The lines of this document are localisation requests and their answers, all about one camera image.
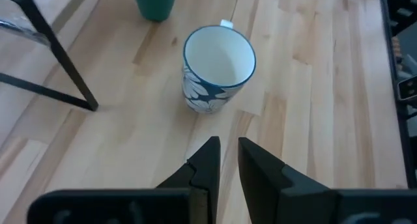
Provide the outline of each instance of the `black chair leg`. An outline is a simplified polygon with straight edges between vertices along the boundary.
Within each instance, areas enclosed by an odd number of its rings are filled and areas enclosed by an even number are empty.
[[[29,31],[28,29],[20,28],[18,26],[12,26],[11,29],[10,27],[8,27],[6,29],[13,30],[14,33],[21,34],[26,38],[31,38],[32,36],[33,40],[36,42],[39,42],[40,39],[35,39],[35,36],[44,36],[44,38],[48,41],[47,44],[50,45],[51,52],[57,58],[61,66],[64,68],[65,72],[70,76],[70,79],[74,82],[80,93],[84,96],[85,100],[81,100],[68,94],[64,94],[6,74],[0,74],[0,82],[25,89],[27,91],[32,91],[37,94],[41,94],[56,100],[60,100],[68,104],[82,107],[84,109],[96,111],[98,108],[98,103],[96,99],[94,98],[93,94],[85,84],[83,78],[78,73],[70,57],[68,56],[62,45],[59,43],[57,37],[55,36],[55,33],[52,31],[52,28],[41,15],[39,9],[35,5],[35,2],[33,0],[11,1],[15,2],[22,9],[23,13],[30,20],[37,32]]]

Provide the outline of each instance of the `mug handle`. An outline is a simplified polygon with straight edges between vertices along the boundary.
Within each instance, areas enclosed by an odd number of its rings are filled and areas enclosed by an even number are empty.
[[[228,20],[222,20],[222,21],[220,22],[220,26],[223,26],[223,27],[227,27],[227,28],[233,29],[233,23],[232,23],[231,21],[228,21]]]

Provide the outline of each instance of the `green vase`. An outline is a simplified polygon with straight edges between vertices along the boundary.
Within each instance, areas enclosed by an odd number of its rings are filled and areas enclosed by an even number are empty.
[[[142,16],[152,21],[166,20],[174,0],[136,0]]]

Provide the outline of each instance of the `mug rim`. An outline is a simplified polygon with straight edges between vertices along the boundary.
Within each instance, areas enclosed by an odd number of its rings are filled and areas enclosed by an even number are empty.
[[[229,29],[229,30],[237,33],[238,35],[240,35],[249,44],[249,47],[250,47],[250,49],[252,50],[252,53],[253,53],[253,60],[254,60],[254,62],[253,62],[252,73],[245,80],[241,81],[240,83],[233,84],[233,85],[219,85],[219,84],[210,83],[210,82],[204,80],[202,77],[200,77],[199,75],[197,75],[193,71],[193,69],[191,68],[190,64],[188,64],[187,57],[185,56],[185,48],[187,46],[188,40],[191,38],[191,36],[195,32],[197,32],[197,31],[199,31],[201,29],[207,28],[207,27],[221,27],[223,29]],[[253,76],[253,74],[255,73],[255,69],[256,69],[256,54],[255,54],[255,50],[253,49],[252,44],[250,43],[250,41],[242,33],[240,33],[239,31],[237,31],[237,30],[235,30],[233,28],[229,28],[229,27],[226,27],[226,26],[222,26],[222,25],[206,25],[206,26],[202,26],[202,27],[194,30],[190,35],[188,35],[188,38],[185,40],[184,47],[182,49],[182,56],[184,57],[185,65],[190,69],[190,71],[191,71],[192,74],[194,74],[196,77],[198,77],[203,83],[206,83],[208,85],[212,85],[212,86],[215,86],[215,87],[219,87],[219,88],[233,88],[233,87],[238,87],[238,86],[241,86],[241,85],[245,84]]]

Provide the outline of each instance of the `blue floral mug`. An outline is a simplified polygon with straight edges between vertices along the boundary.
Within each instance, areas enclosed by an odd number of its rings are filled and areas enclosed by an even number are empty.
[[[186,103],[199,113],[226,104],[255,72],[255,52],[230,21],[201,27],[184,45],[182,90]]]

